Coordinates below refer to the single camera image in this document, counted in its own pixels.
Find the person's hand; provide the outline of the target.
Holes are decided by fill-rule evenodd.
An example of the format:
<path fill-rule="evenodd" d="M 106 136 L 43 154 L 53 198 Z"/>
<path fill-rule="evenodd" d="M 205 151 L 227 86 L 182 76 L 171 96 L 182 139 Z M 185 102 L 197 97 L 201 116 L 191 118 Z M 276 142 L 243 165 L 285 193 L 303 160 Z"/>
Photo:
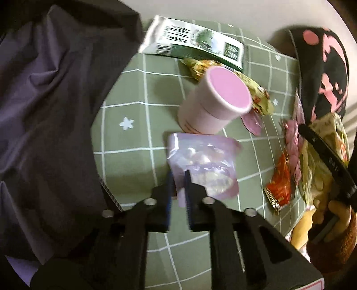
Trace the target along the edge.
<path fill-rule="evenodd" d="M 309 241 L 314 244 L 331 242 L 349 227 L 352 208 L 341 201 L 330 198 L 328 193 L 317 196 L 313 205 L 312 228 L 308 232 Z"/>

